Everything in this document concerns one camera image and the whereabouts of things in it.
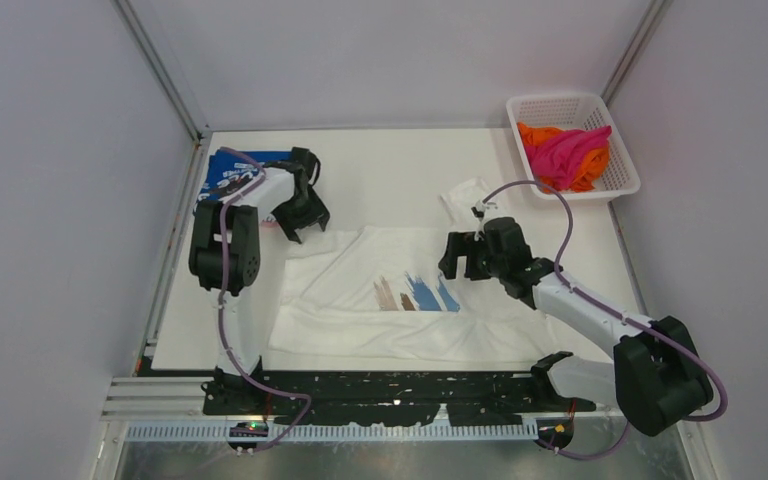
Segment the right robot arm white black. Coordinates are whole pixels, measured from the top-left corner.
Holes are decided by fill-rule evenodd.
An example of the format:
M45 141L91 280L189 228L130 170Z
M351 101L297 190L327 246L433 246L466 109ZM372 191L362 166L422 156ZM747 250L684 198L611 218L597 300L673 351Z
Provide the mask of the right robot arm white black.
M602 363L557 354L530 385L532 400L544 410L569 398L587 399L619 409L632 427L654 437L692 419L715 397L713 376L683 322L622 312L557 262L533 255L511 217L448 233L438 267L447 280L459 274L497 280L511 298L562 321L609 355Z

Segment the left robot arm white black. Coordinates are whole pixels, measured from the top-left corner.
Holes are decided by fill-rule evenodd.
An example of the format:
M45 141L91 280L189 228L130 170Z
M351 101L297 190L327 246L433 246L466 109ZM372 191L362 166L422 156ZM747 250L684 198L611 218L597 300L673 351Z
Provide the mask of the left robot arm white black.
M273 220L300 243L311 226L326 229L330 212L314 187L321 162L309 149L240 151L221 147L208 159L193 208L188 267L215 299L219 355L214 385L240 412L258 412L265 385L252 377L261 362L251 287L261 269L260 227Z

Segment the white printed t-shirt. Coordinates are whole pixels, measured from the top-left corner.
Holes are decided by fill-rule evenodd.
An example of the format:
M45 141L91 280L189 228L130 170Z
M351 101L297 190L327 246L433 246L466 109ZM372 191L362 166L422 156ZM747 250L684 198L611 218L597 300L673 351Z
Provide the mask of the white printed t-shirt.
M329 230L288 249L268 346L287 354L526 363L595 344L510 298L496 280L447 280L448 228Z

